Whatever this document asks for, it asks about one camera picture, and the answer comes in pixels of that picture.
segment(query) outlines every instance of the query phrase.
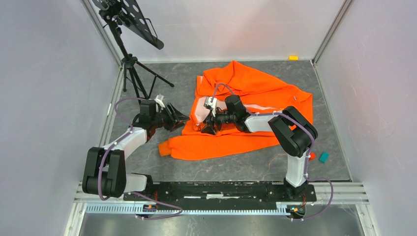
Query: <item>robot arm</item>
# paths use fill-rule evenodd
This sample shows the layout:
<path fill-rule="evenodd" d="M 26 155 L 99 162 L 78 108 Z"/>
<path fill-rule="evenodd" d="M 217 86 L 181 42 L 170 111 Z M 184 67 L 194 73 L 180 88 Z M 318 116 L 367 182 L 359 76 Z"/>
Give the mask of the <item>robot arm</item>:
<path fill-rule="evenodd" d="M 143 100 L 140 112 L 133 119 L 132 128 L 129 128 L 121 137 L 120 142 L 113 141 L 103 147 L 92 147 L 87 153 L 86 167 L 83 177 L 83 191 L 89 194 L 98 194 L 99 166 L 103 155 L 111 146 L 106 156 L 107 171 L 102 171 L 101 191 L 104 196 L 120 197 L 124 192 L 142 191 L 147 184 L 147 176 L 126 175 L 125 160 L 138 147 L 145 144 L 155 134 L 156 129 L 164 127 L 174 131 L 189 120 L 172 104 L 164 105 L 157 97 L 155 100 Z"/>
<path fill-rule="evenodd" d="M 314 139 L 317 138 L 317 130 L 308 122 L 305 117 L 293 106 L 289 106 L 283 114 L 257 115 L 250 114 L 243 105 L 238 95 L 230 95 L 225 99 L 227 110 L 221 111 L 216 107 L 216 100 L 208 97 L 205 107 L 210 113 L 205 119 L 205 127 L 201 132 L 215 135 L 221 130 L 222 124 L 233 123 L 241 132 L 252 133 L 258 131 L 273 132 L 280 142 L 282 148 L 288 155 L 288 168 L 285 175 L 284 185 L 287 187 L 288 195 L 297 196 L 306 187 L 304 177 L 304 166 L 306 153 L 312 141 L 299 125 L 303 126 Z M 294 125 L 288 117 L 297 123 Z"/>

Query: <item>orange shirt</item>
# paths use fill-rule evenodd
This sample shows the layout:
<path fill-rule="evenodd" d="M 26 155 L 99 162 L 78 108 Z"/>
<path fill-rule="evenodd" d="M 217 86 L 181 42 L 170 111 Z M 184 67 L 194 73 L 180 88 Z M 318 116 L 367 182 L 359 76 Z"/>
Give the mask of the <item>orange shirt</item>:
<path fill-rule="evenodd" d="M 313 123 L 313 95 L 301 91 L 294 85 L 232 61 L 224 68 L 206 70 L 197 77 L 195 100 L 190 120 L 185 124 L 181 136 L 169 138 L 159 145 L 161 156 L 171 155 L 182 160 L 204 160 L 231 154 L 244 153 L 279 144 L 272 132 L 239 132 L 233 124 L 223 125 L 217 134 L 202 134 L 199 130 L 205 124 L 196 116 L 200 98 L 212 96 L 217 83 L 227 84 L 245 105 L 258 105 L 274 109 L 249 109 L 252 112 L 267 113 L 280 111 L 287 106 L 297 108 L 306 119 Z M 231 95 L 224 86 L 219 86 L 216 98 L 224 101 Z"/>

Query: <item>white wall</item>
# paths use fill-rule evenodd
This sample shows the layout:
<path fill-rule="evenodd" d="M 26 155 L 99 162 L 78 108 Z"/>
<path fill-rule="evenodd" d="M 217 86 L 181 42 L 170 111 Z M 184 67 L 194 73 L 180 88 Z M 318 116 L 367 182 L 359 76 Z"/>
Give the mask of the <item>white wall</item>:
<path fill-rule="evenodd" d="M 415 231 L 416 9 L 414 0 L 354 1 L 318 62 L 352 174 L 383 236 Z"/>
<path fill-rule="evenodd" d="M 311 59 L 343 0 L 137 0 L 165 43 L 122 27 L 140 61 Z"/>
<path fill-rule="evenodd" d="M 62 235 L 118 67 L 79 0 L 2 0 L 0 21 L 0 234 Z"/>

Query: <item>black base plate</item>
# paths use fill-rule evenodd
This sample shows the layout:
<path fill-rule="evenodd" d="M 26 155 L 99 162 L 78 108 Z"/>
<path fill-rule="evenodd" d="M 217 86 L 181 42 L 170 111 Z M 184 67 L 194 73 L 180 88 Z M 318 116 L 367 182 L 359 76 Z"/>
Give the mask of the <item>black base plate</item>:
<path fill-rule="evenodd" d="M 179 206 L 184 210 L 276 209 L 276 202 L 302 202 L 304 194 L 307 202 L 317 201 L 314 186 L 311 184 L 290 200 L 285 196 L 284 185 L 271 181 L 159 182 L 153 183 L 151 193 L 152 196 L 148 197 Z M 212 194 L 235 198 L 210 198 Z M 133 194 L 125 194 L 123 200 L 142 201 L 143 199 Z M 158 205 L 158 209 L 170 208 Z"/>

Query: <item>music stand tripod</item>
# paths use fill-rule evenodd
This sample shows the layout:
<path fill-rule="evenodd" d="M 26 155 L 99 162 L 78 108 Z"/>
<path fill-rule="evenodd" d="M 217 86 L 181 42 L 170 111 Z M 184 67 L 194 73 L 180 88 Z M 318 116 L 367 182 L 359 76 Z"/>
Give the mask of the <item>music stand tripod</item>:
<path fill-rule="evenodd" d="M 148 26 L 147 21 L 150 22 L 151 26 L 152 22 L 150 21 L 150 19 L 144 18 L 136 1 L 123 0 L 119 2 L 117 0 L 96 0 L 93 2 L 97 7 L 101 9 L 99 10 L 98 14 L 107 23 L 110 31 L 112 32 L 113 37 L 115 38 L 117 45 L 121 50 L 121 53 L 124 56 L 124 58 L 121 60 L 123 66 L 123 91 L 126 91 L 127 72 L 129 72 L 133 88 L 135 89 L 135 93 L 138 98 L 150 98 L 156 79 L 160 79 L 165 83 L 169 84 L 171 87 L 174 87 L 174 84 L 170 83 L 162 76 L 158 75 L 156 72 L 152 71 L 142 63 L 138 62 L 137 57 L 134 57 L 132 56 L 132 54 L 127 53 L 126 48 L 124 47 L 123 41 L 120 37 L 121 28 L 119 26 L 121 25 L 125 25 L 127 28 L 129 28 L 134 33 L 139 35 L 141 38 L 152 44 L 154 47 L 158 49 L 162 49 L 164 47 L 163 42 L 160 41 L 157 38 L 157 36 L 153 36 L 150 32 L 150 28 Z M 139 65 L 140 67 L 154 75 L 149 93 L 146 92 L 145 87 L 139 78 L 139 75 L 134 67 L 135 64 Z"/>

